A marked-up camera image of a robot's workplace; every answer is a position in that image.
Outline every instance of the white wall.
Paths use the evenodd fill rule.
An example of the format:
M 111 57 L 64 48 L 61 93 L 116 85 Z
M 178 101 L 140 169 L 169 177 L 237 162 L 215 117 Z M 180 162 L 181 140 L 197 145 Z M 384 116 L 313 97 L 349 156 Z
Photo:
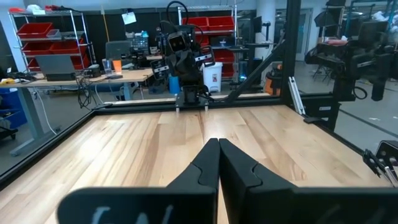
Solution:
M 18 41 L 16 39 L 14 30 L 12 29 L 13 25 L 8 16 L 8 9 L 10 7 L 24 7 L 23 0 L 0 0 L 0 21 L 2 27 L 4 29 L 4 33 L 6 34 L 7 41 L 10 45 L 12 56 L 14 57 L 17 68 L 20 72 L 23 72 L 26 67 L 22 58 L 21 51 L 19 49 L 15 49 L 14 47 L 18 46 Z
M 101 5 L 105 9 L 120 8 L 145 8 L 145 7 L 166 7 L 171 0 L 24 0 L 25 4 L 54 4 L 58 6 L 72 7 L 79 10 L 99 10 Z M 218 6 L 220 0 L 180 0 L 187 6 Z M 221 0 L 222 4 L 234 4 L 234 0 Z M 256 0 L 236 0 L 239 10 L 255 9 Z

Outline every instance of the computer screen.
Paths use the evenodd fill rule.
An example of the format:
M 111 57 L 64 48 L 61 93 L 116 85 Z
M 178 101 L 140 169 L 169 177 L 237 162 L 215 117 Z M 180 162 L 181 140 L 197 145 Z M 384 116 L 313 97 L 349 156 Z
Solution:
M 254 26 L 254 32 L 255 33 L 260 33 L 262 30 L 262 17 L 256 17 L 253 19 L 253 26 Z

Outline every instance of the cable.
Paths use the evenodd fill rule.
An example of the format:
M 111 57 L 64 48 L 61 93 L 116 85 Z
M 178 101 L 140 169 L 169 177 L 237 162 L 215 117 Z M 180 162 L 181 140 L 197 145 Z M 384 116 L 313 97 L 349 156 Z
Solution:
M 40 96 L 40 93 L 37 91 L 36 87 L 33 87 L 33 88 L 37 92 L 37 96 L 39 96 L 40 102 L 42 102 L 44 117 L 45 117 L 45 120 L 47 122 L 47 125 L 49 126 L 50 130 L 54 133 L 54 135 L 57 135 L 57 133 L 51 128 L 51 125 L 50 125 L 50 122 L 49 122 L 49 118 L 47 117 L 47 113 L 45 112 L 44 103 L 43 103 L 42 97 Z
M 201 39 L 200 39 L 200 43 L 199 44 L 201 44 L 203 42 L 203 37 L 204 37 L 203 29 L 201 29 L 198 25 L 195 25 L 195 24 L 190 24 L 190 25 L 193 25 L 193 26 L 195 26 L 196 28 L 198 28 L 200 30 Z
M 101 102 L 102 104 L 104 104 L 104 102 L 102 101 L 100 95 L 98 94 L 97 85 L 95 85 L 95 93 L 97 94 L 97 97 L 98 97 L 98 99 L 100 100 L 100 102 Z
M 365 96 L 364 97 L 359 97 L 358 94 L 356 94 L 355 90 L 360 90 L 361 92 L 363 92 L 365 94 Z M 364 100 L 364 99 L 366 99 L 368 97 L 367 91 L 364 88 L 361 88 L 359 86 L 354 87 L 353 94 L 359 100 Z
M 104 81 L 105 79 L 106 78 L 91 82 L 89 77 L 86 75 L 86 72 L 84 71 L 81 73 L 81 75 L 76 77 L 76 84 L 78 87 L 77 100 L 79 102 L 80 108 L 86 108 L 90 110 L 87 106 L 91 104 L 92 100 L 94 100 L 95 105 L 97 105 L 90 86 L 92 83 L 99 83 Z
M 187 9 L 187 7 L 184 5 L 184 3 L 180 2 L 180 1 L 170 1 L 170 3 L 167 5 L 167 7 L 166 7 L 166 16 L 167 16 L 167 20 L 168 20 L 169 22 L 173 23 L 173 22 L 170 20 L 169 8 L 170 8 L 170 6 L 171 6 L 172 4 L 174 4 L 174 3 L 180 4 L 180 5 L 185 9 L 185 14 L 186 14 L 186 16 L 185 16 L 185 18 L 186 18 L 186 20 L 185 20 L 185 25 L 187 25 L 187 24 L 188 24 L 188 20 L 189 20 L 188 9 Z
M 108 42 L 109 42 L 108 25 L 107 25 L 106 19 L 105 19 L 105 12 L 102 13 L 102 17 L 103 17 L 103 19 L 104 19 L 104 24 L 105 24 L 106 38 L 108 39 Z

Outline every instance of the red storage bin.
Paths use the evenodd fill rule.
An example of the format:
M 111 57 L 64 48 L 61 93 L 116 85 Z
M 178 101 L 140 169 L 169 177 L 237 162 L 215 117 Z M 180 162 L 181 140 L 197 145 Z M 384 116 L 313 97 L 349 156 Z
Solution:
M 88 60 L 87 55 L 83 57 L 83 64 L 81 63 L 80 56 L 73 56 L 70 57 L 70 59 L 72 60 L 72 64 L 75 67 L 75 70 L 83 70 L 90 66 L 90 60 Z
M 195 38 L 196 38 L 197 42 L 199 43 L 199 41 L 201 40 L 201 35 L 196 35 Z M 209 37 L 204 35 L 204 36 L 203 36 L 203 40 L 202 40 L 202 42 L 201 42 L 200 45 L 201 45 L 201 46 L 210 45 Z
M 185 24 L 185 21 L 187 19 L 183 18 L 182 19 L 182 24 Z M 209 30 L 209 21 L 207 19 L 207 17 L 193 17 L 193 18 L 189 18 L 188 20 L 188 24 L 194 24 L 197 25 L 198 27 L 200 27 L 203 31 L 205 30 Z
M 223 71 L 221 76 L 224 78 L 229 78 L 234 76 L 234 65 L 233 64 L 223 64 Z
M 25 55 L 46 55 L 52 54 L 50 48 L 53 43 L 51 42 L 29 42 L 22 48 Z
M 27 67 L 29 68 L 29 70 L 31 72 L 39 72 L 40 71 L 39 64 L 37 63 L 36 59 L 34 59 L 34 58 L 32 60 L 30 60 Z
M 46 38 L 47 33 L 54 29 L 52 22 L 31 22 L 24 24 L 17 32 L 20 38 Z
M 234 53 L 226 49 L 214 50 L 214 58 L 216 62 L 234 62 Z
M 209 30 L 233 30 L 234 19 L 232 16 L 208 17 Z
M 79 43 L 84 43 L 84 40 L 81 38 Z M 55 42 L 53 46 L 50 48 L 51 53 L 53 54 L 78 54 L 79 48 L 75 40 L 68 40 L 63 42 Z M 81 54 L 84 54 L 86 51 L 86 46 L 80 46 Z

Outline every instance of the table leg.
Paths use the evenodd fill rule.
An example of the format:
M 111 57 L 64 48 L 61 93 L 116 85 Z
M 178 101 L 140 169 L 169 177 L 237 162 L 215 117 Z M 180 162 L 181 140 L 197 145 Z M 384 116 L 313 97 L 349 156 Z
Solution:
M 141 98 L 144 99 L 144 93 L 142 92 L 142 85 L 139 85 L 139 91 L 141 92 Z
M 123 83 L 124 100 L 131 100 L 131 86 L 130 83 Z
M 44 135 L 44 131 L 32 95 L 27 88 L 18 88 L 18 96 L 33 138 L 40 139 Z

